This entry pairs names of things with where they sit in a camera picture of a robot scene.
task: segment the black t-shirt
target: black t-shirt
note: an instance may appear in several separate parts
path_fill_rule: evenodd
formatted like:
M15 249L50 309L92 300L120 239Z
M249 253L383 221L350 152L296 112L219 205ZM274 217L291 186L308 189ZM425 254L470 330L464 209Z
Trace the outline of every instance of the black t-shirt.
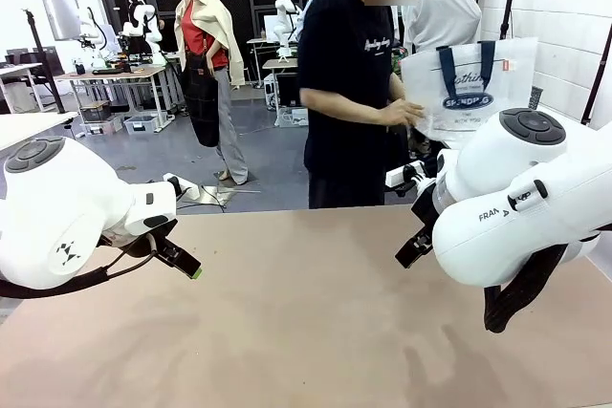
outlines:
M382 109L389 98L393 25L389 7L313 0L298 46L300 88L338 93ZM322 176L381 174L386 129L309 111L304 162Z

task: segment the person in white shirt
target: person in white shirt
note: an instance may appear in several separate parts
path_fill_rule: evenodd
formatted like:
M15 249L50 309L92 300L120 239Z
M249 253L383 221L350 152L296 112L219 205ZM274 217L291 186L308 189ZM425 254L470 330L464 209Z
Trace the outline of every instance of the person in white shirt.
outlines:
M482 11L475 0L417 0L402 7L404 46L416 52L442 46L475 43L480 37Z

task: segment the person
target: person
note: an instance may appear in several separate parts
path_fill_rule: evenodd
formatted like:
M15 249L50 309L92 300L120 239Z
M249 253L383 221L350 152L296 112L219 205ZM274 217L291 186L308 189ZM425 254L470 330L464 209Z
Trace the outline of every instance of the person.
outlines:
M310 208L383 205L387 127L422 115L392 74L391 9L366 6L381 1L313 0L304 18L298 84L309 110Z
M402 7L404 46L414 51L476 43L482 11L475 0L417 0Z
M216 146L225 163L225 170L217 174L220 181L233 179L244 184L249 168L230 113L230 85L245 84L244 63L231 14L220 0L181 0L174 32L185 70L184 93L198 139L203 145ZM215 97L216 107L210 103Z

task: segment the bag handle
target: bag handle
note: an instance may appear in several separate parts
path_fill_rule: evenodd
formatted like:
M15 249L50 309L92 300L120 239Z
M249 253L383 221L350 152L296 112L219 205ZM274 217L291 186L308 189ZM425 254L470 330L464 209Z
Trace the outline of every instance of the bag handle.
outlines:
M489 83L491 83L491 77L493 72L493 62L495 61L495 42L493 40L487 40L479 42L480 44L480 76L483 81L483 90L487 90ZM440 47L437 49L438 55L440 55L440 67L442 68L442 77L444 84L447 87L448 95L456 99L457 88L455 86L455 80L457 79L457 73L455 71L455 60L452 54L451 47Z

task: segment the man in black t-shirt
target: man in black t-shirt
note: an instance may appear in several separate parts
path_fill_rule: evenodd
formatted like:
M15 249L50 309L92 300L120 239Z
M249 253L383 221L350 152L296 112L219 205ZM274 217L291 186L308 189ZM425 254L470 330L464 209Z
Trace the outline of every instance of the man in black t-shirt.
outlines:
M391 10L366 6L381 1L313 0L304 18L298 79L311 208L383 205L387 127L421 116L392 73Z

